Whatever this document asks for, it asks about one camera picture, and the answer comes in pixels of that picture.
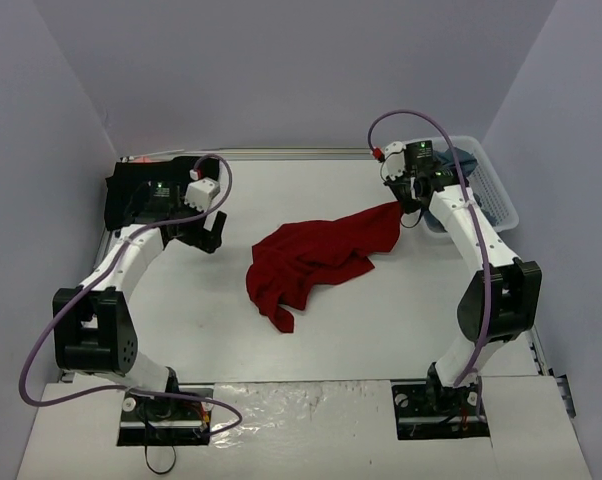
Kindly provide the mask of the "red t-shirt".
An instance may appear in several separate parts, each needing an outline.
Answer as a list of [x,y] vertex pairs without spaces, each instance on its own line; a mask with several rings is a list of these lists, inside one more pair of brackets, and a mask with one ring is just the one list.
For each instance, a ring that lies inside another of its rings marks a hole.
[[303,311],[314,287],[337,286],[374,269],[370,257],[388,254],[400,236],[396,201],[336,220],[286,223],[252,247],[246,290],[258,312],[291,334],[291,309]]

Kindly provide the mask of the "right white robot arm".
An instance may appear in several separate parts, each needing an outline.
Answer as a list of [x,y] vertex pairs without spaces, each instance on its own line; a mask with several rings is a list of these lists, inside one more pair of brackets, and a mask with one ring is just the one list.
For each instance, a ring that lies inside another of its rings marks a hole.
[[461,387],[474,383],[491,357],[534,324],[542,272],[500,238],[476,201],[459,163],[446,167],[431,141],[393,142],[378,154],[383,180],[405,211],[428,212],[445,229],[470,272],[456,308],[459,334],[434,365],[427,406],[446,413]]

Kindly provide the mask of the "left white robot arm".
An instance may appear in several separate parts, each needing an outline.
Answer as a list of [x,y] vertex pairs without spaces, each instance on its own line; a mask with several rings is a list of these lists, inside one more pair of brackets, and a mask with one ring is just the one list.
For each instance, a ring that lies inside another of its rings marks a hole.
[[211,178],[185,187],[150,182],[147,192],[149,212],[122,228],[113,248],[79,286],[55,294],[53,341],[61,369],[147,395],[149,410],[170,418],[182,406],[177,375],[142,353],[128,302],[170,242],[204,253],[220,247],[227,216],[219,207],[228,194]]

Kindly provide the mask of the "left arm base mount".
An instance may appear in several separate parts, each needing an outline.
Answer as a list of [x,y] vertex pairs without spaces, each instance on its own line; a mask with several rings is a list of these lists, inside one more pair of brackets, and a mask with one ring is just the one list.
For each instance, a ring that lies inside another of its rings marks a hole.
[[204,446],[210,442],[211,407],[200,401],[126,393],[118,447]]

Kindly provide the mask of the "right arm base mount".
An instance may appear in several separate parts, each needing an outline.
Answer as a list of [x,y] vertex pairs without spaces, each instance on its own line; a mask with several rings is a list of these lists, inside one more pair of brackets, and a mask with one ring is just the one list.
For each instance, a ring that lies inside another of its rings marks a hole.
[[391,383],[395,427],[400,441],[489,438],[480,387],[444,388],[436,396],[425,380]]

